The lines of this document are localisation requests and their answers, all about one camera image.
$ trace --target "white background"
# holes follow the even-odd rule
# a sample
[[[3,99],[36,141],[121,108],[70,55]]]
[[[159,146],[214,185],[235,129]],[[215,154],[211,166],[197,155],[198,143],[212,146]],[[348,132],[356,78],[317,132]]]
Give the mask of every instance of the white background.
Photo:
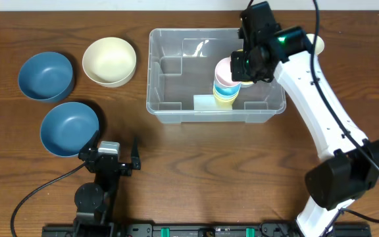
[[[249,0],[0,0],[0,11],[230,11]],[[311,10],[312,0],[269,0],[273,10]],[[321,10],[379,10],[379,0],[318,0]]]

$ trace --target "yellow cup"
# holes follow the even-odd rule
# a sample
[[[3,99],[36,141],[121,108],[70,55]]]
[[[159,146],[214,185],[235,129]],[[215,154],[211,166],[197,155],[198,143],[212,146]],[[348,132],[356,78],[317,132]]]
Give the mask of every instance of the yellow cup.
[[[232,105],[234,103],[235,99],[237,98],[238,94],[239,94],[239,92],[234,97],[231,97],[230,99],[223,99],[217,95],[215,88],[213,88],[213,95],[215,96],[216,104],[220,105],[220,106]]]

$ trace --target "green tape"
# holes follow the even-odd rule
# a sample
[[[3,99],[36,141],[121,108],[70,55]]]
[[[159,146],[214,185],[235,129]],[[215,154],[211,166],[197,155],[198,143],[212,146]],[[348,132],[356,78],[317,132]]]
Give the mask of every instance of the green tape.
[[[161,228],[161,237],[170,237],[169,228]]]
[[[255,229],[247,228],[247,236],[246,237],[255,237]]]

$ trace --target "table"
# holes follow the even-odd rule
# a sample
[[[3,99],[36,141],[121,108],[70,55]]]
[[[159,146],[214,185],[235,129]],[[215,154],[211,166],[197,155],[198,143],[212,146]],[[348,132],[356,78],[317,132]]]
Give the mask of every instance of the table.
[[[151,134],[140,149],[142,170],[120,182],[118,221],[156,223],[259,223],[294,220],[308,193],[304,175],[318,165],[315,146],[294,104],[264,124],[183,123],[160,126],[145,110],[149,33],[154,28],[239,27],[239,12],[41,12],[0,13],[0,236],[9,236],[17,203],[39,185],[77,167],[58,158],[39,139],[42,119],[56,104],[32,101],[17,86],[21,65],[43,51],[64,53],[76,72],[65,101],[86,101],[103,111],[104,140],[129,141]],[[310,11],[278,11],[282,26],[312,32]],[[115,36],[136,49],[138,67],[120,88],[86,77],[84,51]],[[324,11],[320,63],[345,110],[371,140],[379,138],[379,12]],[[129,159],[129,142],[122,158]],[[74,193],[93,174],[75,175],[37,193],[16,218],[19,236],[40,236],[49,223],[71,223]],[[379,181],[354,210],[379,217]],[[360,221],[350,214],[341,221]],[[379,224],[372,224],[379,237]]]

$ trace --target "blue bowl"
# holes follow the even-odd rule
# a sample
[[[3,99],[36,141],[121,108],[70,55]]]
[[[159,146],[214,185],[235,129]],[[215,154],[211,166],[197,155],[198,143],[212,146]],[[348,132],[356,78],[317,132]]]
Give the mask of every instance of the blue bowl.
[[[216,92],[218,92],[220,95],[225,95],[225,96],[233,97],[241,89],[241,84],[238,84],[237,86],[234,86],[234,87],[221,88],[220,86],[216,85],[216,82],[214,82],[214,87],[216,89]]]
[[[74,87],[71,63],[60,53],[34,55],[20,69],[18,87],[30,99],[58,102],[66,98]]]
[[[40,139],[45,148],[60,157],[73,157],[99,129],[96,113],[78,102],[63,103],[43,119]]]

